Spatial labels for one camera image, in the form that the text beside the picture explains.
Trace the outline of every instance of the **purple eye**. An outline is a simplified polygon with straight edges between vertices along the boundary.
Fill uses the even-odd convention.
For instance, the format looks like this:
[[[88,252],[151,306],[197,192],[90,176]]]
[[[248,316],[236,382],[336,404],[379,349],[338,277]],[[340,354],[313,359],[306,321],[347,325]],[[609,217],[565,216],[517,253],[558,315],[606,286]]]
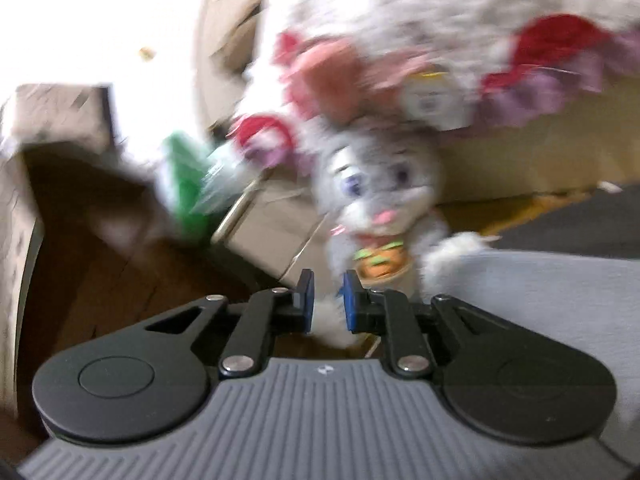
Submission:
[[[398,164],[396,166],[396,182],[400,186],[405,186],[409,183],[409,167],[405,164]]]
[[[342,180],[342,190],[350,196],[362,196],[363,185],[360,174],[352,174]]]

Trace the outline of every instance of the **pink ear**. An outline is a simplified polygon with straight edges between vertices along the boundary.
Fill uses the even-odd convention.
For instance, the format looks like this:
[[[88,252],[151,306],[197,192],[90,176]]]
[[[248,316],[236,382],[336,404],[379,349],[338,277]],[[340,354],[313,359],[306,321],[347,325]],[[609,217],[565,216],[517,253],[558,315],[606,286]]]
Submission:
[[[338,124],[360,113],[362,63],[345,39],[324,40],[303,52],[293,63],[292,79],[302,83],[320,111]]]

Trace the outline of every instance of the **gray ribbed surface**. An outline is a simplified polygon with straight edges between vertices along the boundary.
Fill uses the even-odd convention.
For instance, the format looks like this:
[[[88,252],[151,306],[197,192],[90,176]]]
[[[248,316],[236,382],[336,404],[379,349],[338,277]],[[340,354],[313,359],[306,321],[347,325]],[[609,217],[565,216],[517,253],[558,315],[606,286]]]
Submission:
[[[506,446],[451,418],[426,383],[380,362],[272,359],[225,381],[190,424],[127,449],[51,440],[20,468],[28,480],[618,480],[628,471],[594,440]]]

